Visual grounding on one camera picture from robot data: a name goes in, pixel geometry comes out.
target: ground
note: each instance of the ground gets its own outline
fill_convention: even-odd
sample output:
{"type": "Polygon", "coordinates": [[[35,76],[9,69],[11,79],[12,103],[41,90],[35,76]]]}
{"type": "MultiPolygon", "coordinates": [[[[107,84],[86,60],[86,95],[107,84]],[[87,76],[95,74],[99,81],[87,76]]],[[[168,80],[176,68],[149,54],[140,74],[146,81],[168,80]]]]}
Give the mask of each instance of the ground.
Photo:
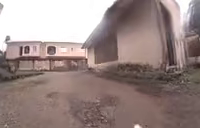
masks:
{"type": "Polygon", "coordinates": [[[85,72],[0,84],[0,128],[200,128],[200,71],[192,93],[150,95],[85,72]]]}
{"type": "Polygon", "coordinates": [[[132,86],[82,72],[0,84],[0,128],[161,128],[161,109],[132,86]]]}

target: white wall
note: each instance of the white wall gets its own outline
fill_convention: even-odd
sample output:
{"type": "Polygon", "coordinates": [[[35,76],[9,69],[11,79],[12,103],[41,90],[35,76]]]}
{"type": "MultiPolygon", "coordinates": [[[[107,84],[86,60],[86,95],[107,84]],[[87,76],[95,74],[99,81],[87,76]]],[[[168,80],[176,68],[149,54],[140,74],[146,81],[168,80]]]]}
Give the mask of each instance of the white wall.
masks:
{"type": "Polygon", "coordinates": [[[7,59],[16,59],[20,57],[19,51],[20,47],[23,47],[22,56],[40,56],[40,43],[8,43],[6,49],[6,58],[7,59]],[[29,46],[29,54],[24,53],[24,47],[29,46]]]}
{"type": "Polygon", "coordinates": [[[46,43],[46,56],[76,56],[86,57],[85,49],[81,49],[82,44],[80,43],[67,43],[67,42],[45,42],[46,43]],[[47,48],[49,46],[56,47],[56,54],[49,55],[47,48]],[[62,52],[61,48],[66,48],[66,52],[62,52]]]}
{"type": "Polygon", "coordinates": [[[95,51],[94,48],[88,48],[87,49],[87,57],[88,57],[88,66],[89,67],[94,67],[95,66],[95,51]]]}

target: wall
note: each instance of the wall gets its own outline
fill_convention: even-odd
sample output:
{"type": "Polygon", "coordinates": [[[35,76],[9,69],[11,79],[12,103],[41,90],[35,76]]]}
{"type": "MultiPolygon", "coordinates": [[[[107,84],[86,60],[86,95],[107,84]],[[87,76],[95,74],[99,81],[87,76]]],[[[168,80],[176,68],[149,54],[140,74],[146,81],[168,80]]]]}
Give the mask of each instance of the wall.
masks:
{"type": "Polygon", "coordinates": [[[115,32],[107,38],[102,39],[101,43],[96,44],[95,64],[102,64],[118,60],[117,36],[115,32]]]}
{"type": "Polygon", "coordinates": [[[88,66],[94,67],[95,66],[95,50],[93,47],[88,48],[87,50],[87,58],[88,58],[88,66]]]}
{"type": "Polygon", "coordinates": [[[44,42],[46,43],[46,56],[76,56],[76,57],[86,57],[84,49],[81,49],[81,43],[66,43],[66,42],[44,42]],[[49,55],[47,54],[48,46],[56,47],[56,54],[49,55]],[[62,52],[61,48],[66,48],[66,52],[62,52]]]}
{"type": "Polygon", "coordinates": [[[163,6],[168,10],[172,20],[172,29],[175,37],[175,55],[177,67],[183,68],[186,65],[186,52],[184,45],[184,36],[180,18],[180,8],[175,0],[161,0],[163,6]]]}
{"type": "Polygon", "coordinates": [[[8,43],[7,44],[7,49],[6,49],[6,58],[7,59],[16,59],[20,57],[19,51],[20,51],[20,46],[29,46],[30,47],[30,53],[25,54],[24,49],[23,49],[23,54],[22,56],[40,56],[40,43],[8,43]]]}
{"type": "Polygon", "coordinates": [[[118,25],[119,62],[148,63],[159,68],[163,49],[154,0],[139,0],[118,25]]]}

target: dirt road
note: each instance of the dirt road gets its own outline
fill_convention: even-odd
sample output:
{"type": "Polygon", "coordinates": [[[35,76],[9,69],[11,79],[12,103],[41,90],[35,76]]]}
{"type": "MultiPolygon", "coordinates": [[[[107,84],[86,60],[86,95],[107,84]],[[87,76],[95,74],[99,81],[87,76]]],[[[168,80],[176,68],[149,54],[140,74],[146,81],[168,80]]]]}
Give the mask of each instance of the dirt road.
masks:
{"type": "Polygon", "coordinates": [[[162,128],[163,120],[155,98],[87,73],[0,84],[0,128],[162,128]]]}

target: window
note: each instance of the window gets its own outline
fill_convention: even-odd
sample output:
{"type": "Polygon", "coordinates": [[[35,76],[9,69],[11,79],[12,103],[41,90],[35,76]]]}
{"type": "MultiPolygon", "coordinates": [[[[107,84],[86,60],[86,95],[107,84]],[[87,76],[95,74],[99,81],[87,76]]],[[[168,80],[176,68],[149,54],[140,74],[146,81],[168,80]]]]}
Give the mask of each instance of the window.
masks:
{"type": "Polygon", "coordinates": [[[55,54],[56,54],[56,47],[55,47],[55,46],[49,46],[49,47],[47,48],[47,53],[48,53],[49,55],[55,55],[55,54]]]}
{"type": "Polygon", "coordinates": [[[37,47],[33,46],[33,52],[37,52],[37,47]]]}
{"type": "Polygon", "coordinates": [[[30,53],[30,47],[29,46],[25,46],[24,54],[29,54],[29,53],[30,53]]]}
{"type": "Polygon", "coordinates": [[[60,48],[60,51],[61,51],[61,52],[67,52],[67,48],[61,47],[61,48],[60,48]]]}

